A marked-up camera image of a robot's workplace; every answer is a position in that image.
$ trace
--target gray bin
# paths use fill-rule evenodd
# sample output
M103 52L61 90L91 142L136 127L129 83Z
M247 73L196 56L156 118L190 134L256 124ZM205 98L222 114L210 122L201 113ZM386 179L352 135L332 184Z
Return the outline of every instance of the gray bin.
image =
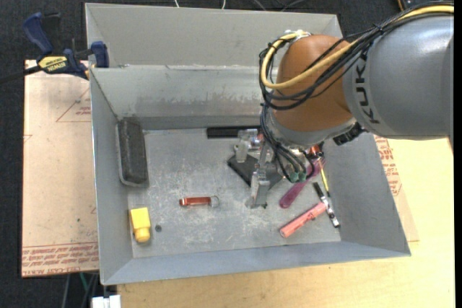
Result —
M324 214L287 239L279 228L318 202L312 186L282 209L291 186L283 180L266 208L248 208L250 188L226 163L235 139L206 135L258 125L260 51L288 29L341 36L336 16L107 4L87 4L86 13L89 45L104 41L110 56L110 68L90 77L103 284L410 254L371 135L324 147L341 228ZM128 117L143 128L148 187L119 180L115 126ZM216 195L220 205L180 207L191 195ZM128 218L140 206L152 223L145 244Z

